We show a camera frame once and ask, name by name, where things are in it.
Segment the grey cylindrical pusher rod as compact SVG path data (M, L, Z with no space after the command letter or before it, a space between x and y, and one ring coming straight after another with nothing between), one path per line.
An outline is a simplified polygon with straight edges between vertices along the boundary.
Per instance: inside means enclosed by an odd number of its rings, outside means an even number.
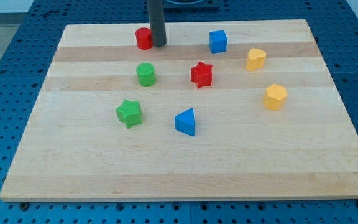
M154 46L163 47L167 44L165 18L162 0L147 0L149 24Z

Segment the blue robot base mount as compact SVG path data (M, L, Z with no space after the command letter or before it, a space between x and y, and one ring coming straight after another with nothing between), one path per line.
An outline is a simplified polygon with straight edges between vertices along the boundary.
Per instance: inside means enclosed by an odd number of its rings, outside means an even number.
M163 0L164 9L218 9L219 0Z

